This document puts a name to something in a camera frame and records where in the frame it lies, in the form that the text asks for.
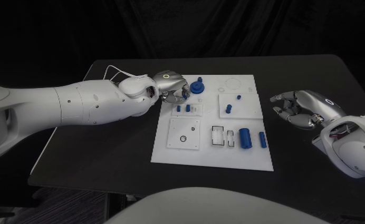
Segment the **cable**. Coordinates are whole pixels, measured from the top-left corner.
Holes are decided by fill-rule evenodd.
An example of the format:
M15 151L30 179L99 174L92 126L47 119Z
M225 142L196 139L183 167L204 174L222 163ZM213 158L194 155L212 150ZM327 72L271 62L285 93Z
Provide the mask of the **cable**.
M106 72L108 72L108 68L109 68L109 67L112 67L112 68L118 71L118 73L122 73L122 74L126 75L128 77L142 77L142 76L147 76L147 74L145 74L145 75L132 75L132 74L129 74L129 73L121 71L121 70L119 70L116 67L113 67L112 65L109 65L109 66L106 67L102 80L105 80L105 76L106 76Z

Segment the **black backdrop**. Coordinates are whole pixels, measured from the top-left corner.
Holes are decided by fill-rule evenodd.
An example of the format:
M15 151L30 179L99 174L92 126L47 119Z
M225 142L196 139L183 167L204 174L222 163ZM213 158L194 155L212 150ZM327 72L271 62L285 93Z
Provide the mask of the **black backdrop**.
M0 86L70 84L96 59L295 54L336 54L365 84L365 0L0 2ZM25 183L49 133L0 159L0 188L14 188L7 192Z

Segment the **robotic hand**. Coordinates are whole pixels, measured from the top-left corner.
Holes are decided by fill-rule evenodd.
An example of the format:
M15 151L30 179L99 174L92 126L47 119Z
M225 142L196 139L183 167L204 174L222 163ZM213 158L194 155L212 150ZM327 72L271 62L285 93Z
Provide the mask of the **robotic hand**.
M311 144L350 177L365 177L365 118L346 116L334 102L308 90L289 91L269 98L271 102L278 100L284 101L282 109L274 107L278 116L304 130L323 126Z
M118 73L129 77L113 83ZM184 101L190 96L188 84L173 71L162 71L152 78L121 70L118 73L105 80L105 71L102 80L62 87L0 87L0 156L21 139L43 129L62 125L105 124L128 116L141 116L160 95L168 103Z

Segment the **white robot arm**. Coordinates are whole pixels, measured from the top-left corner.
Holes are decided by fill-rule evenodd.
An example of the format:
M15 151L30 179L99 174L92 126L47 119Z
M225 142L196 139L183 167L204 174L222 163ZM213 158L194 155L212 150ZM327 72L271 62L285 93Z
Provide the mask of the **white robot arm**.
M158 95L170 103L188 97L188 84L173 71L162 71L152 78L125 74L129 78L118 85L111 80L90 80L40 89L0 87L0 156L43 129L98 125L141 116ZM180 89L183 97L174 96Z
M282 110L274 107L274 111L297 128L311 130L315 125L323 126L320 135L311 140L313 145L344 174L365 177L365 118L346 116L334 102L313 91L289 91L269 100L284 101Z

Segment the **black table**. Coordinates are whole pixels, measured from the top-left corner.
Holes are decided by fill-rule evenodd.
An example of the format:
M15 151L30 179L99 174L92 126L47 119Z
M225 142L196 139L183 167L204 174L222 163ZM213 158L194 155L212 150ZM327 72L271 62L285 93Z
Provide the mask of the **black table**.
M167 60L102 60L85 80L100 79L106 66L152 76L252 74L259 95L274 172L151 163L160 101L139 117L54 131L28 184L145 196L180 187L212 187L272 200L302 211L365 216L365 179L347 177L311 145L320 129L294 128L272 111L269 97L313 90L350 115L365 112L365 93L333 55Z

